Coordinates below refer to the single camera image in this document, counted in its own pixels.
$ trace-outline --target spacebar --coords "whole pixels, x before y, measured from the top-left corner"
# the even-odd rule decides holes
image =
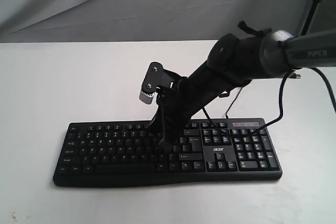
[[[100,174],[154,173],[154,164],[96,165]]]

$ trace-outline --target black keyboard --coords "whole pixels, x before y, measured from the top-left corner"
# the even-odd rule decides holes
[[[279,179],[282,170],[263,119],[191,120],[171,150],[148,121],[71,123],[54,173],[66,187],[135,187]]]

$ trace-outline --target white table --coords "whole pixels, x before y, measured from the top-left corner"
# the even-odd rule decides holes
[[[285,117],[269,128],[284,171],[278,182],[54,186],[70,122],[149,120],[156,104],[138,99],[149,63],[159,61],[188,76],[213,44],[0,44],[0,223],[335,223],[336,115],[322,80],[311,70],[287,82]],[[336,89],[336,69],[323,71]],[[253,81],[230,116],[277,117],[279,84]],[[207,106],[211,117],[222,117],[232,99]]]

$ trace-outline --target robotic arm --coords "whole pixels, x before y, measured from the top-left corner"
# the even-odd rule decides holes
[[[171,147],[190,118],[216,97],[227,97],[253,79],[282,78],[303,67],[336,67],[336,30],[295,37],[270,28],[255,31],[244,22],[238,27],[253,37],[223,36],[189,77],[158,62],[149,65],[140,100],[150,104],[157,93],[159,107],[148,130],[163,132],[161,147]]]

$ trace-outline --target gray fabric backdrop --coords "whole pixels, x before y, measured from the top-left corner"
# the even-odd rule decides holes
[[[0,0],[1,6],[11,6]],[[218,39],[245,20],[297,33],[311,0],[21,0],[0,42]]]

